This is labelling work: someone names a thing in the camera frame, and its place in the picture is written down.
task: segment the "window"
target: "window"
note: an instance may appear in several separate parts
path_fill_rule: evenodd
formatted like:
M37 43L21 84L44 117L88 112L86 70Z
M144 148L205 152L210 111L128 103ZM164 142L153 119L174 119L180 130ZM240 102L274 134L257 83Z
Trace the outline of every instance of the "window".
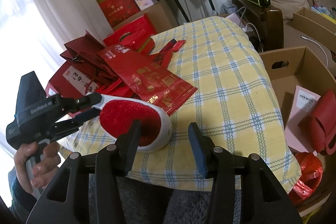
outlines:
M16 97L21 76L35 71L42 86L58 70L64 60L62 48L43 21L33 0L0 0L0 174L2 188L8 185L8 171L14 167L11 157L15 151L6 143L6 127L14 120ZM8 189L0 195L11 203Z

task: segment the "red packaging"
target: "red packaging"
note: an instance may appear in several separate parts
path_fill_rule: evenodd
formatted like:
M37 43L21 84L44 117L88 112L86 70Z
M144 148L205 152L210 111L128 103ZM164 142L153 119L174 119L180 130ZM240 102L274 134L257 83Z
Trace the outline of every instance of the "red packaging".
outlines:
M140 30L130 34L125 37L120 44L130 47L132 50L144 56L150 54L155 47L154 40L145 30Z
M173 51L159 52L148 56L149 60L159 64L161 67L168 69L170 60L173 57Z
M140 99L171 115L197 90L127 46L115 44L98 53Z
M124 98L131 98L134 96L134 92L128 86L126 86L121 79L118 79L112 85L100 86L98 89L96 89L96 92Z
M63 97L77 99L95 91L99 85L65 62L49 80L45 91L47 96L60 93Z
M116 30L113 34L105 38L103 41L105 45L108 47L113 44L120 43L127 35L138 32L140 30L145 30L150 37L157 34L157 31L152 22L150 21L148 15L144 14L143 16L122 26L121 28Z
M105 0L99 3L111 27L140 12L134 0Z
M173 52L178 52L181 47L185 44L186 40L179 40L175 43L175 45L172 47Z
M302 152L295 157L302 175L288 196L294 205L298 205L314 193L322 180L323 168L321 161L313 153Z
M110 85L116 78L105 68L104 61L96 56L97 52L104 49L105 46L100 44L89 32L86 31L83 37L65 43L64 46L67 50L60 56L92 79Z

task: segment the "sofa armrest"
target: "sofa armrest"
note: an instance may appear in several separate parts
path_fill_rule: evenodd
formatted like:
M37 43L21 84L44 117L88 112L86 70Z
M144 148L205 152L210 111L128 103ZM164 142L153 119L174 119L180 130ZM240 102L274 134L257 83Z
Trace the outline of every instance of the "sofa armrest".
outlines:
M258 29L265 51L284 47L284 25L280 9L270 5L260 7L247 0L232 0L238 8L246 7L244 18Z

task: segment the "hand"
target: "hand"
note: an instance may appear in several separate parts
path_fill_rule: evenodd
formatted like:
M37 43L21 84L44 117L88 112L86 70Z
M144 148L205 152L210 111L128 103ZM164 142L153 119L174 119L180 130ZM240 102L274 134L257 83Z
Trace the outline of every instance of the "hand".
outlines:
M37 142L22 144L14 155L17 179L22 188L32 195L32 185L36 188L45 188L53 175L57 172L57 165L61 163L61 158L58 155L59 144L57 142L52 142L43 149L45 158L33 167L33 174L35 178L29 181L26 170L26 161L30 156L35 154L37 148Z

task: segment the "red brush head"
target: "red brush head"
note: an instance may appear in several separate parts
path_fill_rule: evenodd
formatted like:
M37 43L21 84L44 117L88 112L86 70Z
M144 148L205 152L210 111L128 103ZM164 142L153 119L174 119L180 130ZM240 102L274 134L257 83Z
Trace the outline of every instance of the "red brush head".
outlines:
M127 133L135 119L142 125L139 146L150 145L161 129L161 118L155 109L139 102L112 100L104 105L99 116L100 125L115 138Z

